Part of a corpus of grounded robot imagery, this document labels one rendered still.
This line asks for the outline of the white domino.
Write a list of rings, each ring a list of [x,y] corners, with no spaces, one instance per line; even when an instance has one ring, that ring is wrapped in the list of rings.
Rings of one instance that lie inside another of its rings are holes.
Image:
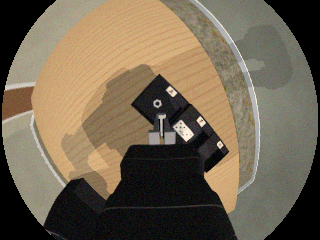
[[[194,134],[190,131],[190,129],[183,123],[180,119],[176,124],[172,126],[180,136],[185,140],[189,140]]]

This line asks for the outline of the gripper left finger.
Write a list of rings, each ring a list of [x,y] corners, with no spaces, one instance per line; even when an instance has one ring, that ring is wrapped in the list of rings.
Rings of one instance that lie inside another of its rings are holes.
[[[148,131],[149,145],[160,145],[160,119],[155,118],[153,130]]]

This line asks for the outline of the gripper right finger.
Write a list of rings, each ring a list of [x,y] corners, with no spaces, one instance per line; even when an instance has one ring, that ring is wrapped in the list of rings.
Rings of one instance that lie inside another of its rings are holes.
[[[175,144],[175,130],[170,130],[168,118],[162,119],[164,145]]]

